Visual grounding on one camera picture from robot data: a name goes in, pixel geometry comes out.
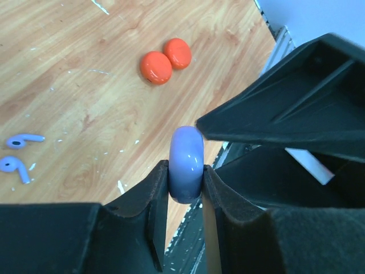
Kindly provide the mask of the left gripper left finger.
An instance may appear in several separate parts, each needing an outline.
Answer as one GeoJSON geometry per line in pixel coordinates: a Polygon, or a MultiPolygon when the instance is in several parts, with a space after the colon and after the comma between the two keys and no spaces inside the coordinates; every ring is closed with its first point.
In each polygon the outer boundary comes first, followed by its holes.
{"type": "Polygon", "coordinates": [[[106,205],[1,205],[2,273],[162,273],[168,161],[106,205]]]}

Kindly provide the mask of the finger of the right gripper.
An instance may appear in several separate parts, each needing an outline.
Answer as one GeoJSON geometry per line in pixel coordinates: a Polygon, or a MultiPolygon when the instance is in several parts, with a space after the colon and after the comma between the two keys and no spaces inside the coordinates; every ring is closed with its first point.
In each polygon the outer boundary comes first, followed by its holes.
{"type": "Polygon", "coordinates": [[[364,162],[364,48],[330,33],[306,42],[196,126],[209,140],[364,162]]]}
{"type": "Polygon", "coordinates": [[[334,175],[320,184],[287,151],[257,147],[216,169],[221,180],[263,207],[364,208],[364,164],[315,153],[334,175]]]}

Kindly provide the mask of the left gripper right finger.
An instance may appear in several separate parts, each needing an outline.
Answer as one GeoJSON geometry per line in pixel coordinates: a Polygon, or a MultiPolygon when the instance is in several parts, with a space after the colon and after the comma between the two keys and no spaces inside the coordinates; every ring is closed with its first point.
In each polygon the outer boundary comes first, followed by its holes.
{"type": "Polygon", "coordinates": [[[363,273],[364,210],[262,210],[210,166],[202,183],[209,273],[363,273]]]}

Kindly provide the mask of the purple earbud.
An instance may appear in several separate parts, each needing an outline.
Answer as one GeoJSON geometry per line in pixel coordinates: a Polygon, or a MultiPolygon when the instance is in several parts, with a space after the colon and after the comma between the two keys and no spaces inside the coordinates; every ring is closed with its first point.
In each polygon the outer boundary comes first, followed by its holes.
{"type": "Polygon", "coordinates": [[[24,165],[24,163],[14,157],[14,156],[5,156],[1,159],[1,171],[6,173],[12,173],[15,171],[18,171],[20,179],[23,184],[29,184],[30,183],[30,177],[27,172],[27,168],[24,165]]]}
{"type": "Polygon", "coordinates": [[[7,139],[6,145],[10,149],[21,149],[26,147],[27,142],[43,142],[45,137],[35,134],[17,134],[7,139]]]}

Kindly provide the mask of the orange earbud charging case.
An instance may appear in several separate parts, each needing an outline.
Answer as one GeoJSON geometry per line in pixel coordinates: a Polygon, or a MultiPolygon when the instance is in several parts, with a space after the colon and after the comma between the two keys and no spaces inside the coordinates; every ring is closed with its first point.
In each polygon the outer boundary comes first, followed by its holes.
{"type": "Polygon", "coordinates": [[[162,85],[172,76],[172,65],[166,55],[159,51],[146,53],[140,62],[142,76],[151,84],[162,85]]]}

